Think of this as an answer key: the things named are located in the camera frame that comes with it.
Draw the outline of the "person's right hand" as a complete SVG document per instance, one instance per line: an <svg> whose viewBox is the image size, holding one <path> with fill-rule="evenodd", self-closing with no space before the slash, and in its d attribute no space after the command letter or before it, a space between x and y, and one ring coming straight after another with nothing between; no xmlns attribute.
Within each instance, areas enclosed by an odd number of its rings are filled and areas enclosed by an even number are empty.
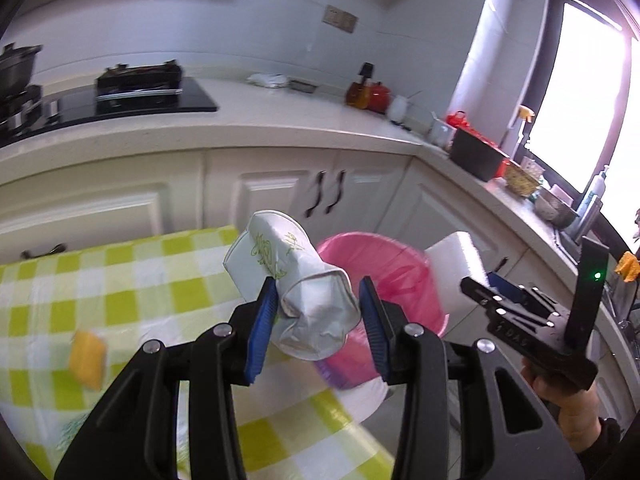
<svg viewBox="0 0 640 480"><path fill-rule="evenodd" d="M559 379L536 374L529 360L522 364L521 374L536 395L559 408L558 425L572 450L581 453L595 444L601 433L596 386L573 390Z"/></svg>

